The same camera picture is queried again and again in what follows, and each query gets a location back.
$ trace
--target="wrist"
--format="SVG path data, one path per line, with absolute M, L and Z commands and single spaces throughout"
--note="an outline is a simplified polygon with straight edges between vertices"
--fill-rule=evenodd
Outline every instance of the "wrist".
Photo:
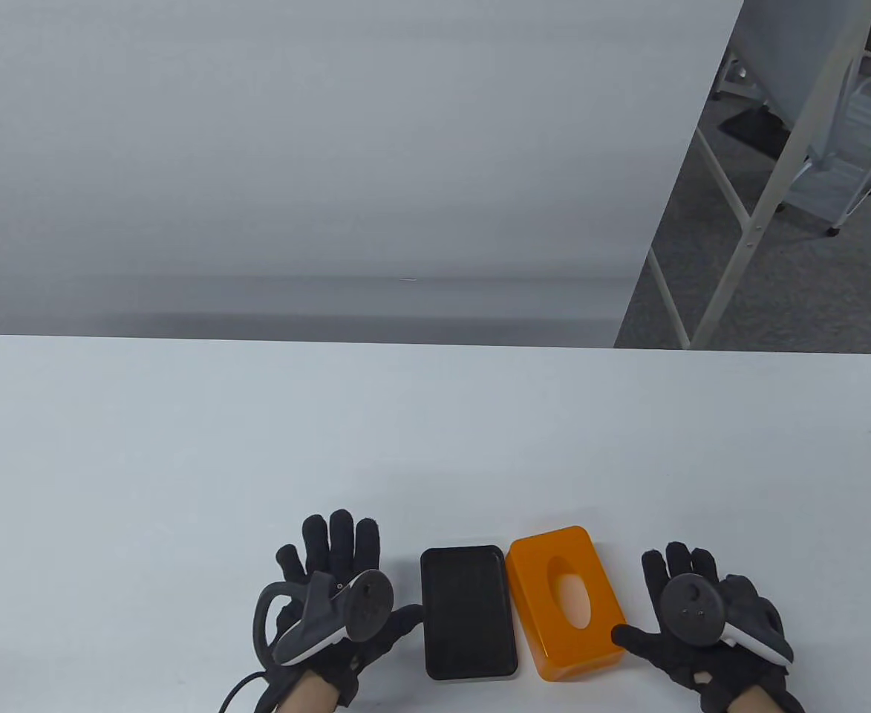
M 348 707 L 359 691 L 359 655 L 351 641 L 323 649 L 303 662 L 307 669 L 337 691 L 338 706 Z
M 740 694 L 728 709 L 729 713 L 781 713 L 781 710 L 761 686 L 752 686 Z
M 280 713 L 333 713 L 339 691 L 318 674 L 307 671 L 293 686 L 282 704 Z

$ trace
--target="metal frame leg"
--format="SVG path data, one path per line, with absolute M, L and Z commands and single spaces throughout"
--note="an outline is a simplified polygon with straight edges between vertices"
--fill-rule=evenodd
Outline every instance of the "metal frame leg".
M 724 92 L 737 97 L 751 99 L 754 102 L 765 101 L 765 95 L 762 94 L 761 90 L 754 84 L 744 85 L 739 82 L 730 82 L 727 79 L 729 71 L 733 68 L 735 62 L 738 62 L 735 53 L 731 50 L 726 50 L 726 53 L 722 58 L 722 64 L 720 64 L 720 70 L 716 75 L 716 84 L 713 85 L 713 96 L 717 97 Z
M 867 37 L 867 28 L 863 27 L 863 33 L 859 30 L 862 30 L 862 28 L 857 28 L 857 30 L 852 30 L 850 33 L 843 35 L 838 41 L 835 50 L 830 52 L 821 74 L 818 75 L 818 81 L 815 82 L 815 86 L 812 88 L 812 93 L 805 101 L 805 106 L 802 108 L 801 115 L 795 123 L 795 128 L 792 129 L 792 135 L 789 136 L 785 150 L 775 164 L 774 170 L 771 171 L 771 177 L 765 186 L 765 190 L 762 191 L 758 203 L 755 204 L 754 210 L 751 211 L 751 216 L 746 213 L 742 201 L 738 198 L 738 194 L 735 193 L 734 187 L 726 177 L 725 171 L 722 170 L 722 166 L 718 162 L 716 155 L 714 155 L 713 150 L 711 150 L 709 143 L 702 135 L 702 132 L 697 129 L 696 136 L 699 150 L 702 152 L 707 167 L 709 167 L 711 174 L 716 179 L 717 185 L 733 210 L 735 218 L 740 222 L 742 235 L 733 255 L 731 255 L 729 264 L 726 265 L 722 273 L 722 278 L 717 285 L 716 292 L 713 293 L 709 300 L 709 305 L 706 306 L 706 312 L 703 313 L 702 319 L 699 321 L 699 326 L 697 326 L 693 339 L 689 339 L 686 329 L 682 325 L 679 310 L 676 309 L 676 302 L 673 301 L 669 286 L 666 285 L 666 278 L 663 276 L 662 268 L 659 267 L 659 262 L 656 260 L 656 254 L 652 248 L 647 254 L 650 271 L 653 273 L 656 285 L 659 286 L 659 292 L 663 296 L 663 303 L 670 314 L 673 329 L 676 329 L 676 336 L 679 337 L 679 343 L 683 349 L 703 349 L 709 344 L 709 340 L 717 329 L 726 307 L 729 305 L 731 298 L 733 298 L 735 288 L 737 288 L 742 275 L 748 264 L 750 264 L 758 244 L 762 241 L 762 235 L 765 234 L 771 218 L 775 214 L 775 208 L 778 208 L 778 204 L 785 197 L 789 187 L 792 186 L 792 181 L 798 176 L 802 164 L 805 162 L 809 143 L 811 143 L 812 137 L 815 135 L 815 130 L 818 129 L 822 119 L 835 109 L 835 104 L 841 91 L 841 83 L 844 81 L 845 73 L 848 71 L 850 63 L 859 52 L 863 51 L 864 40 Z

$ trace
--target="orange box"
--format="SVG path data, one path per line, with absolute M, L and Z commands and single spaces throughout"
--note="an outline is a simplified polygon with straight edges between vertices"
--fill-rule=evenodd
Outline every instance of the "orange box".
M 587 530 L 565 527 L 516 540 L 506 568 L 541 678 L 563 680 L 619 662 L 623 649 L 614 645 L 610 632 L 626 619 Z M 580 577 L 590 600 L 590 622 L 584 628 L 571 624 L 558 604 L 561 578 L 570 574 Z

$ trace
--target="white whiteboard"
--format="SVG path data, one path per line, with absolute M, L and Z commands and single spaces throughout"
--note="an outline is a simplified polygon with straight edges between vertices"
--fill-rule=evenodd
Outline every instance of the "white whiteboard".
M 794 126 L 829 55 L 849 38 L 856 56 L 870 22 L 871 0 L 747 0 L 731 47 L 772 111 Z M 819 125 L 812 157 L 824 156 L 833 118 L 832 110 Z
M 738 9 L 0 0 L 0 330 L 574 319 L 611 343 Z

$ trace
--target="black rectangular object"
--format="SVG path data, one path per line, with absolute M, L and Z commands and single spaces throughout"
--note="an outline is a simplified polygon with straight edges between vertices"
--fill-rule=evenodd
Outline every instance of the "black rectangular object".
M 772 160 L 778 160 L 792 133 L 768 106 L 746 109 L 720 123 L 720 131 Z
M 518 651 L 504 555 L 493 544 L 422 553 L 425 669 L 435 680 L 511 676 Z

